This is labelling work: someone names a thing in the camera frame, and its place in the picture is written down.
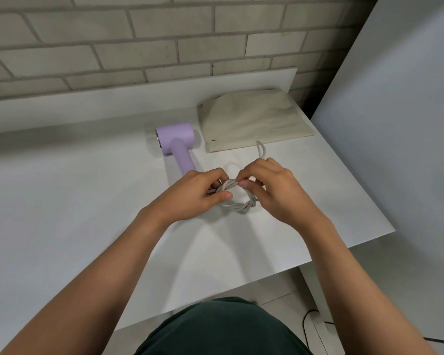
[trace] table top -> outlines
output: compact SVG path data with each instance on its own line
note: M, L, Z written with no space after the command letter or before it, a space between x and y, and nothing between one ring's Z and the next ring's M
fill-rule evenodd
M293 172L349 247L392 232L298 111L315 135L266 144L267 156ZM0 349L180 178L154 129L184 121L195 129L200 171L235 177L258 156L256 147L208 153L195 108L0 134ZM168 229L117 328L310 260L301 237L259 205L247 215L215 207Z

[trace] rope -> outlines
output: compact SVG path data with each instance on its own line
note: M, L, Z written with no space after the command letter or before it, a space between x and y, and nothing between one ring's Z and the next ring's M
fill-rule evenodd
M266 148L263 145L262 142L257 141L257 150L258 150L258 156L259 158L265 159L266 155ZM216 193L219 193L221 191L229 190L235 186L237 186L239 183L235 179L228 179L226 180L217 190ZM250 208L255 207L257 204L257 198L248 190L244 189L244 191L247 192L247 195L249 196L249 200L246 203L236 203L233 200L228 200L222 203L222 206L232 209L235 212L245 214L250 210Z

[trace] hand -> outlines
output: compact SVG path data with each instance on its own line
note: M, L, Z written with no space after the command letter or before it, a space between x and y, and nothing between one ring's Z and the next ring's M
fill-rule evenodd
M142 209L145 214L170 226L178 220L191 219L208 211L214 205L233 197L229 191L207 195L211 185L218 187L229 179L222 168L208 172L191 170L183 178L164 191L158 198Z
M271 215L298 231L306 229L320 218L326 218L293 173L273 158L259 158L250 163L239 172L236 180L239 186L252 192Z

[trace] beige cloth bag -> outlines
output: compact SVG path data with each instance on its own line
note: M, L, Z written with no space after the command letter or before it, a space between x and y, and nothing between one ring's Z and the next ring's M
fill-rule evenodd
M209 152L312 136L291 97L279 90L232 92L200 108Z

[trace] purple hair dryer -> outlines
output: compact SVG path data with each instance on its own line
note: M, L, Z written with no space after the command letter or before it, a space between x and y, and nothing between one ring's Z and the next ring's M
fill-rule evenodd
M181 173L185 175L195 170L194 162L188 149L194 147L195 138L191 124L179 123L172 126L158 127L156 137L164 155L173 154Z

